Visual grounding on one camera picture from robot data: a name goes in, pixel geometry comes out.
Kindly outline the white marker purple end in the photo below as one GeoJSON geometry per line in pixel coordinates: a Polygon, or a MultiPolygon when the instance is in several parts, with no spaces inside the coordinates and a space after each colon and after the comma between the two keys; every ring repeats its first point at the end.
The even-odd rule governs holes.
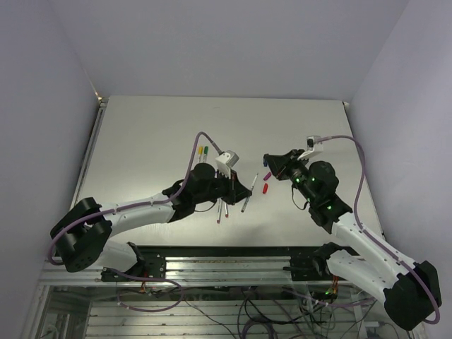
{"type": "Polygon", "coordinates": [[[218,212],[217,212],[217,219],[216,222],[217,224],[221,223],[221,219],[222,219],[222,207],[223,207],[223,201],[222,199],[218,199],[218,212]]]}

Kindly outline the white marker green end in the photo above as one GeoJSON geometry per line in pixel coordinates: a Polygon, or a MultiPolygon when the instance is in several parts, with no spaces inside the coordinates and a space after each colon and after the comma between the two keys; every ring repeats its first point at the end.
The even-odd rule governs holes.
{"type": "Polygon", "coordinates": [[[206,163],[207,162],[207,158],[208,158],[208,151],[209,151],[209,147],[205,146],[203,148],[203,157],[202,157],[202,162],[206,163]]]}

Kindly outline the white marker yellow end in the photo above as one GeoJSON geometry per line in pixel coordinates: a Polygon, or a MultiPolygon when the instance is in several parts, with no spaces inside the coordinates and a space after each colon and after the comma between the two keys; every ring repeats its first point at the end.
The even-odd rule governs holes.
{"type": "Polygon", "coordinates": [[[203,146],[199,146],[198,148],[198,163],[202,162],[203,157],[203,146]]]}

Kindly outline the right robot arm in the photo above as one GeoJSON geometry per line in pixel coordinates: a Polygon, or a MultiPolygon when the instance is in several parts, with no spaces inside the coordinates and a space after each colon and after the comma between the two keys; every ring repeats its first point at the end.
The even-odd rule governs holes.
{"type": "Polygon", "coordinates": [[[333,166],[309,163],[302,154],[291,150],[265,154],[263,159],[277,180],[289,180],[307,200],[314,223],[359,255],[354,258],[333,242],[324,244],[314,254],[312,273],[322,280],[336,275],[358,286],[382,303],[390,319],[406,331],[430,315],[438,316],[441,291],[436,268],[428,261],[414,261],[357,221],[355,210],[336,193],[339,179],[333,166]]]}

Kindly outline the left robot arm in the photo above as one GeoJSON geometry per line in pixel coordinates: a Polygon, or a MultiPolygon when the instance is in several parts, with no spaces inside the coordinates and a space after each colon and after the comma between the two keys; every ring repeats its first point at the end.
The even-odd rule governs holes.
{"type": "Polygon", "coordinates": [[[127,280],[139,279],[144,263],[132,244],[118,244],[113,237],[153,224],[168,224],[194,214],[201,203],[221,200],[234,205],[252,192],[239,182],[237,173],[219,174],[212,165],[196,165],[186,179],[154,196],[120,204],[101,204],[93,197],[79,201],[52,228],[51,251],[70,273],[97,263],[118,270],[127,280]]]}

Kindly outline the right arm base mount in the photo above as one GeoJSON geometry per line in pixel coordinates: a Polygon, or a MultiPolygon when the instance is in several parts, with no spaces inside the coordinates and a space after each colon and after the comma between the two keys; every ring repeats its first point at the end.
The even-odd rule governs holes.
{"type": "Polygon", "coordinates": [[[292,281],[332,280],[333,275],[326,265],[326,260],[340,250],[356,256],[357,252],[349,246],[340,246],[333,242],[315,248],[310,254],[297,254],[290,258],[289,264],[282,269],[290,273],[292,281]]]}

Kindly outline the aluminium frame rails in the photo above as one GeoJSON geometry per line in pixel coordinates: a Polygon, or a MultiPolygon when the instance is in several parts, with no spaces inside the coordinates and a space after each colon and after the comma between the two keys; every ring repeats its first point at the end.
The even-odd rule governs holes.
{"type": "Polygon", "coordinates": [[[45,264],[31,338],[425,338],[358,286],[293,282],[283,267],[308,247],[143,248],[163,282],[102,282],[102,267],[45,264]]]}

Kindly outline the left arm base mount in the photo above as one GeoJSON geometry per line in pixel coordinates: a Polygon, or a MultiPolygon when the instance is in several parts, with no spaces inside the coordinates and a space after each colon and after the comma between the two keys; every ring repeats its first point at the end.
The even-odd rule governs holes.
{"type": "Polygon", "coordinates": [[[145,256],[133,242],[107,244],[97,264],[102,266],[102,282],[145,283],[165,279],[166,260],[159,253],[145,256]]]}

